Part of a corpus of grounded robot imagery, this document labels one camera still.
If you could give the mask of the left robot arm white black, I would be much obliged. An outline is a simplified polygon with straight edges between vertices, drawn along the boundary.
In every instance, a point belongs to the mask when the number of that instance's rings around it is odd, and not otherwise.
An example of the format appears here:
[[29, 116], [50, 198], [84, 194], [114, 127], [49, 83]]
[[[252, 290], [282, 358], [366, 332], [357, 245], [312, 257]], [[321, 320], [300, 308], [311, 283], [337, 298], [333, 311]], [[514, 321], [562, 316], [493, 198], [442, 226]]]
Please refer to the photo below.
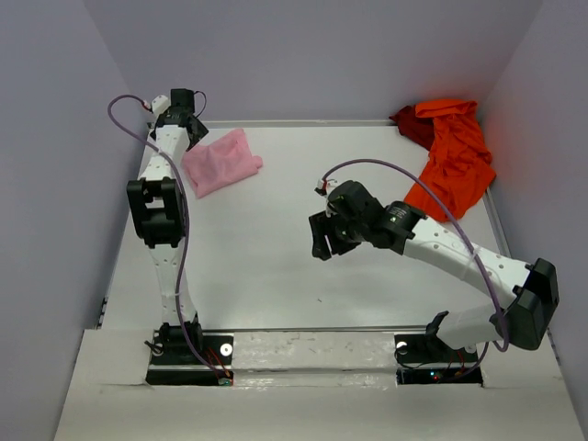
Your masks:
[[178, 170], [183, 154], [208, 133], [198, 120], [195, 95], [176, 88], [146, 106], [155, 116], [146, 142], [153, 154], [140, 176], [127, 184], [133, 226], [149, 249], [161, 295], [162, 325], [148, 346], [162, 365], [178, 367], [206, 364], [185, 274], [189, 213]]

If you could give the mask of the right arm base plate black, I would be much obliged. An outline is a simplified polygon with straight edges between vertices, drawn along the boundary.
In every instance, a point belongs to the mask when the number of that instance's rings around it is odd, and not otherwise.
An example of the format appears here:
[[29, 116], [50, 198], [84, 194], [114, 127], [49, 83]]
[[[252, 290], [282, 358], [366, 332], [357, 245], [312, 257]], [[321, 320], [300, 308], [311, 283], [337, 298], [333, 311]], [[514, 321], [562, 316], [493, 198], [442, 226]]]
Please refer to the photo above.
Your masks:
[[394, 344], [399, 385], [483, 384], [476, 350], [452, 349], [424, 334], [395, 334]]

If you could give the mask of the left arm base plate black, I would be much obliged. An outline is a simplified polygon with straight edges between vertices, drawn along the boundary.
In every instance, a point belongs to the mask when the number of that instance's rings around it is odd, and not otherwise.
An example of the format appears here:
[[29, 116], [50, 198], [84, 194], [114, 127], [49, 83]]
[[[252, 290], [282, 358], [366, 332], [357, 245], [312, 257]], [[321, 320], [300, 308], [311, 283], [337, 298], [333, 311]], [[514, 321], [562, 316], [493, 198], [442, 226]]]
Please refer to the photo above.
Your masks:
[[211, 386], [233, 385], [232, 356], [234, 335], [229, 333], [204, 333], [200, 356], [194, 356], [187, 347], [184, 336], [179, 334], [164, 348], [164, 339], [155, 332], [151, 341], [146, 382], [152, 386]]

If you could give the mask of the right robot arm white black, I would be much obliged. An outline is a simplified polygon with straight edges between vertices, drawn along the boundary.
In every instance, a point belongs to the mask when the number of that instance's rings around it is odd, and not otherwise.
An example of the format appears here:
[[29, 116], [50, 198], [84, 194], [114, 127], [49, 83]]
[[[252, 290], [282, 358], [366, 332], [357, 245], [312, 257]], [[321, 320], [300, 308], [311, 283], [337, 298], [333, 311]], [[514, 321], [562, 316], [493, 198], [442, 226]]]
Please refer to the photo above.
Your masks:
[[401, 201], [383, 206], [357, 181], [317, 188], [325, 209], [309, 218], [311, 254], [323, 261], [362, 243], [433, 266], [490, 298], [464, 311], [441, 311], [426, 325], [424, 352], [443, 360], [456, 349], [503, 341], [539, 349], [559, 306], [556, 267], [515, 260], [469, 243]]

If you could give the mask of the pink t shirt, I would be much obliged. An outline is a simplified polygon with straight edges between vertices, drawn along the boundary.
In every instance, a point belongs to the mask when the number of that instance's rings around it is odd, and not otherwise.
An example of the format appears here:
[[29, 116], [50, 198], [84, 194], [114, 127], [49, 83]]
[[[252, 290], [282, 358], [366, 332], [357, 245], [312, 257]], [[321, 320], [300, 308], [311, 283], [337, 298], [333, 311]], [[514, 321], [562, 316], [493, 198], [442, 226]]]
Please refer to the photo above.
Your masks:
[[264, 163], [253, 155], [244, 129], [231, 130], [209, 145], [186, 152], [182, 166], [197, 198], [256, 175]]

